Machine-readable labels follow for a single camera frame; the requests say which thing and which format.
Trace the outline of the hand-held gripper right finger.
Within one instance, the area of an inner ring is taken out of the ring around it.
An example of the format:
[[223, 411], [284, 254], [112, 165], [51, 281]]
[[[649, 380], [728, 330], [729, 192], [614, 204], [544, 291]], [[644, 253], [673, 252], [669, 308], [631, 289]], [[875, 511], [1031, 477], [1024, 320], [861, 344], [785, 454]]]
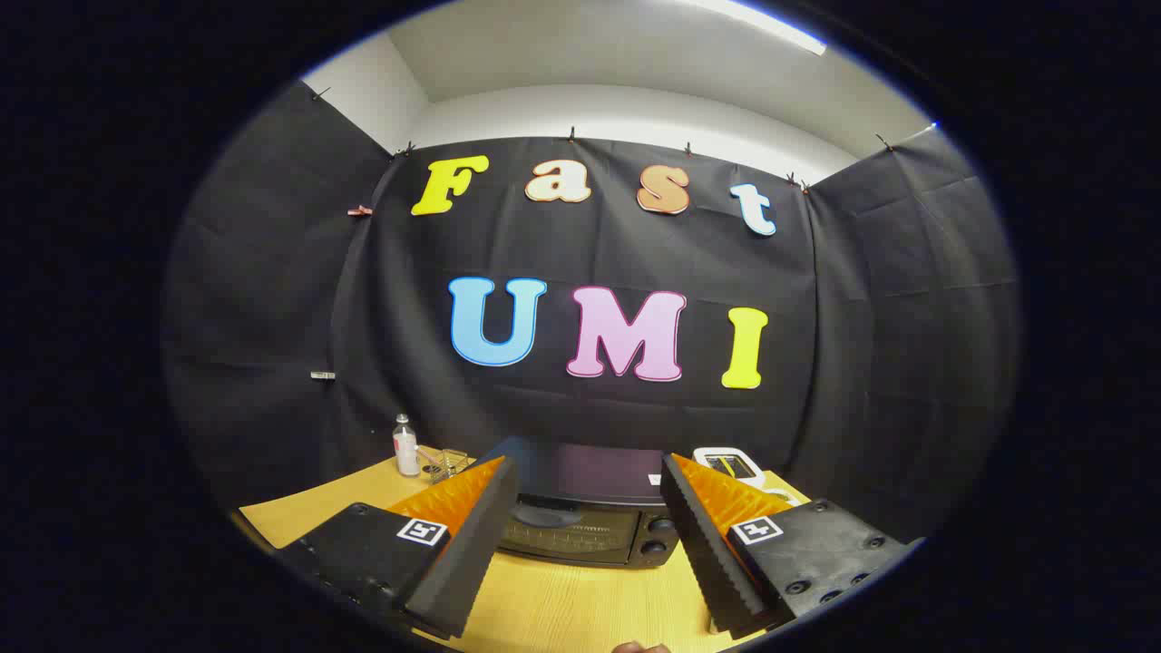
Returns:
[[810, 619], [915, 550], [832, 501], [792, 504], [685, 455], [662, 462], [659, 491], [702, 600], [734, 639]]

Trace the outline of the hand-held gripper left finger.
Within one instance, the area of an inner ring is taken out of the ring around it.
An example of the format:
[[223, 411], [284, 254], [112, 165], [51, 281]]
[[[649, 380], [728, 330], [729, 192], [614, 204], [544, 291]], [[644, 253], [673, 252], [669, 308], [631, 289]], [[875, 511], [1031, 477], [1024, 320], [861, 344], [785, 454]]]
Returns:
[[518, 462], [497, 455], [388, 509], [353, 502], [272, 555], [378, 627], [460, 637], [518, 486]]

